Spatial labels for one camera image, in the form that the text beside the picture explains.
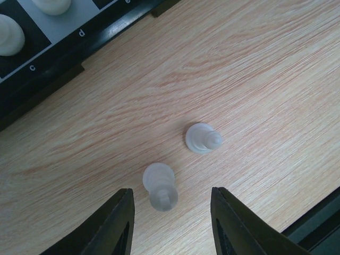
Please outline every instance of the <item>frosted glass pawn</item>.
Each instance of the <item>frosted glass pawn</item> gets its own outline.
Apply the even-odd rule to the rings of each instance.
[[[191,151],[206,154],[220,147],[223,138],[208,124],[197,123],[186,132],[185,142]]]
[[[143,174],[143,185],[150,203],[158,211],[170,211],[178,201],[174,171],[166,164],[153,163]]]

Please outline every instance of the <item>white chess piece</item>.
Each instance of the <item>white chess piece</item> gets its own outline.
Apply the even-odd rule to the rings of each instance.
[[[185,142],[191,151],[206,154],[220,147],[223,138],[208,124],[197,123],[186,132]]]
[[[71,5],[71,0],[32,0],[32,2],[48,15],[60,15],[66,12]]]
[[[173,209],[178,201],[174,171],[166,164],[153,163],[143,174],[143,185],[151,205],[158,211]]]
[[[0,56],[13,56],[25,44],[25,35],[12,18],[0,14]]]

